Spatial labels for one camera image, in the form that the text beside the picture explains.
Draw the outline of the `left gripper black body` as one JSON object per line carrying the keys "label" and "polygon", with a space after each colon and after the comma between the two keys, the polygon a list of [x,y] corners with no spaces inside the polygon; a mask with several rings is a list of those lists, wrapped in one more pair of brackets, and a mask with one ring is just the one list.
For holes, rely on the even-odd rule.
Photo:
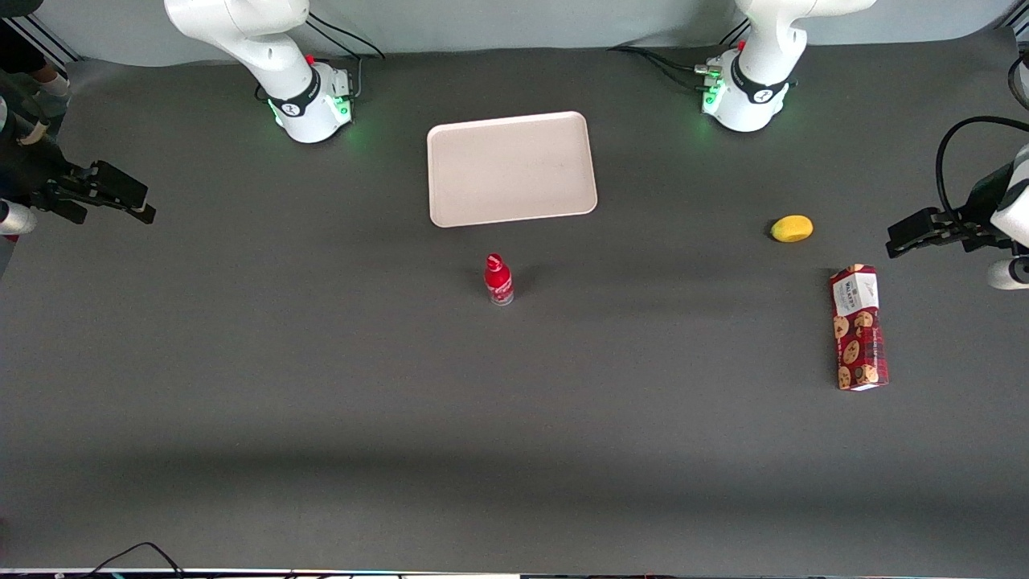
{"label": "left gripper black body", "polygon": [[1013,164],[1007,162],[978,180],[965,204],[954,208],[945,193],[945,177],[938,167],[938,194],[947,224],[942,230],[939,245],[960,242],[964,247],[1012,247],[1013,239],[999,227],[993,226],[991,217],[1006,195],[1013,174]]}

